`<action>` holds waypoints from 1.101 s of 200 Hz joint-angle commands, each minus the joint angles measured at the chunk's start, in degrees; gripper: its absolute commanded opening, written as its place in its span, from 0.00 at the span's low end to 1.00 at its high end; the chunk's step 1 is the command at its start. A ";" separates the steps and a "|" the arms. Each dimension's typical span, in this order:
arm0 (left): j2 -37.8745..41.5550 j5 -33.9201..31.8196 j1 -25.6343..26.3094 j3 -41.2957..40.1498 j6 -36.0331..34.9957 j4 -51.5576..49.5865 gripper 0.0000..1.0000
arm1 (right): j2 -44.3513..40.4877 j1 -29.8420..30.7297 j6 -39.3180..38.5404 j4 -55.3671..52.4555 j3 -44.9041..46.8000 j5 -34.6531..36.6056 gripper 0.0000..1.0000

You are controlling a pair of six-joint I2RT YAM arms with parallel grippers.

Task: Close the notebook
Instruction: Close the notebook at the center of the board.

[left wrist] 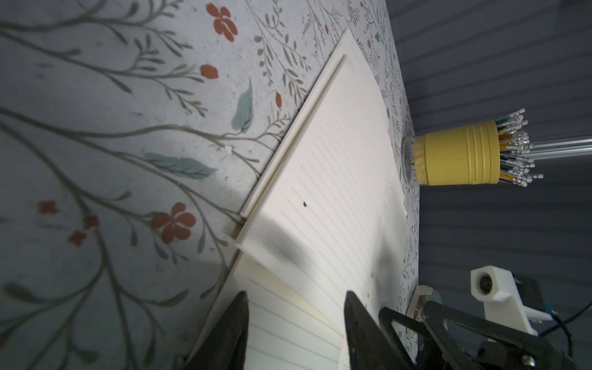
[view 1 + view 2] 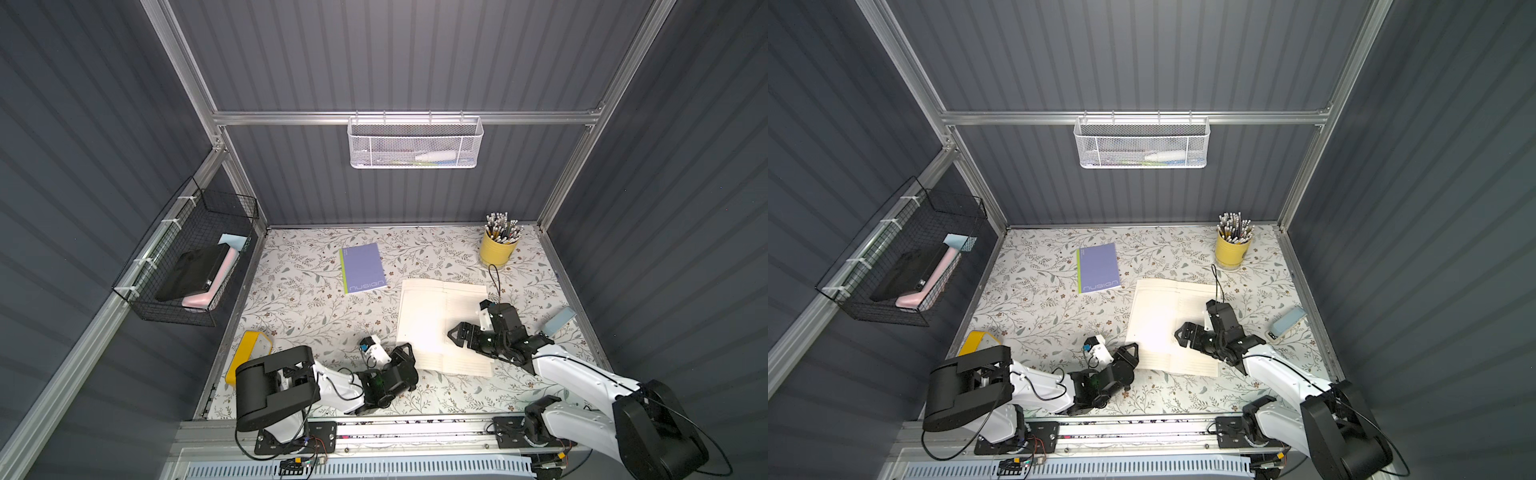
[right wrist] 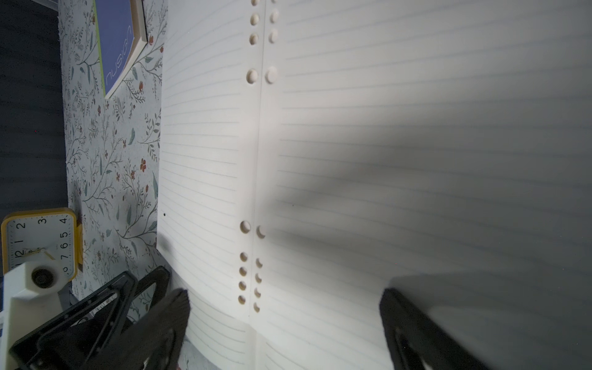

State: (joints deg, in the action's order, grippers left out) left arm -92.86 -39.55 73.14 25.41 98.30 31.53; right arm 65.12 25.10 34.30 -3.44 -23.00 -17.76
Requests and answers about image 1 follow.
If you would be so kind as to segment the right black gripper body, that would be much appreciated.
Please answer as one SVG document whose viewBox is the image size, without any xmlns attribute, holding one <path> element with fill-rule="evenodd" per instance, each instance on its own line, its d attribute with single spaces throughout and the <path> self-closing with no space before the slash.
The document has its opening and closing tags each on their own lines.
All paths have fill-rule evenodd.
<svg viewBox="0 0 592 370">
<path fill-rule="evenodd" d="M 500 342 L 483 342 L 476 362 L 485 369 L 578 369 L 571 357 L 553 347 L 535 352 Z"/>
</svg>

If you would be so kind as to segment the cream lined notebook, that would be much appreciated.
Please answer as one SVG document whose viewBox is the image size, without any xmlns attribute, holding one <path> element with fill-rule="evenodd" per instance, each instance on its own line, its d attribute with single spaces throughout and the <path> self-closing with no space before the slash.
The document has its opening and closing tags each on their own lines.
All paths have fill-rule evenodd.
<svg viewBox="0 0 592 370">
<path fill-rule="evenodd" d="M 231 302 L 248 310 L 246 369 L 348 369 L 344 305 L 377 319 L 395 306 L 408 226 L 389 119 L 372 71 L 345 31 L 256 186 L 240 256 L 191 357 L 213 369 Z"/>
</svg>

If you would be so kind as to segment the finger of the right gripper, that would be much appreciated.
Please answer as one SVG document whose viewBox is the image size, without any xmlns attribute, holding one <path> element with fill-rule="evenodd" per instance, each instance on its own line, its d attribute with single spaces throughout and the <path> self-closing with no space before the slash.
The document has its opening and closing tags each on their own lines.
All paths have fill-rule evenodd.
<svg viewBox="0 0 592 370">
<path fill-rule="evenodd" d="M 538 348 L 553 347 L 547 339 L 529 335 L 481 319 L 436 302 L 428 302 L 420 312 L 422 323 L 430 332 L 431 339 L 450 369 L 485 369 L 469 356 L 448 331 L 448 325 L 456 325 L 486 338 L 485 342 L 500 342 L 525 350 L 538 352 Z"/>
<path fill-rule="evenodd" d="M 379 323 L 381 331 L 393 348 L 397 359 L 401 361 L 411 361 L 412 359 L 399 337 L 397 332 L 399 328 L 402 328 L 403 331 L 410 329 L 412 332 L 420 336 L 430 337 L 430 332 L 423 323 L 411 319 L 391 308 L 384 307 L 380 309 Z"/>
</svg>

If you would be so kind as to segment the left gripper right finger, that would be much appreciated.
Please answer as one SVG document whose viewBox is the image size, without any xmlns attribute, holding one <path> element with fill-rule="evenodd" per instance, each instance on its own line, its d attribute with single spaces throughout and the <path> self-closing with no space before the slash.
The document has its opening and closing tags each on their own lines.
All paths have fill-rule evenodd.
<svg viewBox="0 0 592 370">
<path fill-rule="evenodd" d="M 344 304 L 350 369 L 399 369 L 395 350 L 353 291 Z"/>
</svg>

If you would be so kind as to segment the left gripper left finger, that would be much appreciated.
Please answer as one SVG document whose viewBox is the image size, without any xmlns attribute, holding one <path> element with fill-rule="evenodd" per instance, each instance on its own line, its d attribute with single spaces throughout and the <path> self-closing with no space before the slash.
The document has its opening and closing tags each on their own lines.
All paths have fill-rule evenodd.
<svg viewBox="0 0 592 370">
<path fill-rule="evenodd" d="M 248 294 L 239 291 L 184 369 L 244 369 L 249 317 Z"/>
</svg>

